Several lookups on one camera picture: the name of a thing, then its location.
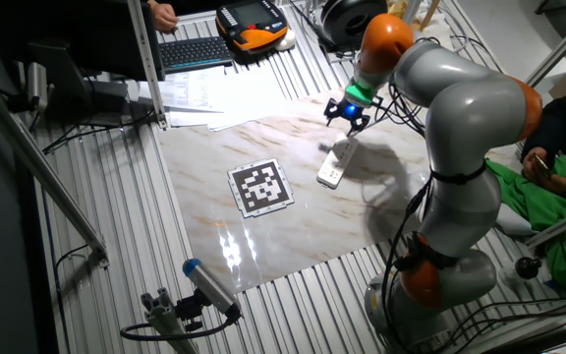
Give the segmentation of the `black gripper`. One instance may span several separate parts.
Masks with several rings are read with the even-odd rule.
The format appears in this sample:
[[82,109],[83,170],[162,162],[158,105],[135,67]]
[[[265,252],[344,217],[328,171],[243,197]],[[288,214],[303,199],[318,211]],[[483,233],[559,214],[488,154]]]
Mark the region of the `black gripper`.
[[354,136],[361,132],[369,122],[369,117],[364,116],[364,108],[352,103],[347,99],[342,99],[339,103],[330,98],[324,110],[324,116],[327,119],[326,125],[329,126],[334,118],[338,115],[351,122],[351,129],[348,133],[349,136]]

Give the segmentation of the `bare hand of bystander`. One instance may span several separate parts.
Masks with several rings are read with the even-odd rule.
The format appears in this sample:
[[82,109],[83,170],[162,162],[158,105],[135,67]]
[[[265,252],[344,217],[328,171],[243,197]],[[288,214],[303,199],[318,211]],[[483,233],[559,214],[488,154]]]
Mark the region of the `bare hand of bystander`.
[[156,29],[165,33],[173,32],[179,22],[173,7],[156,0],[148,0],[147,4],[150,6]]

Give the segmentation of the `bystander hand with phone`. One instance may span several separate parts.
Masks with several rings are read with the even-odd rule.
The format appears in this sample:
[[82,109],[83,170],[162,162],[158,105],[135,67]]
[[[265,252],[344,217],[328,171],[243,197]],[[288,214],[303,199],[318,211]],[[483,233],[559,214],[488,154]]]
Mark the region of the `bystander hand with phone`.
[[546,189],[547,191],[563,195],[566,194],[566,177],[552,174],[543,166],[547,152],[542,147],[532,148],[523,159],[523,172],[525,177]]

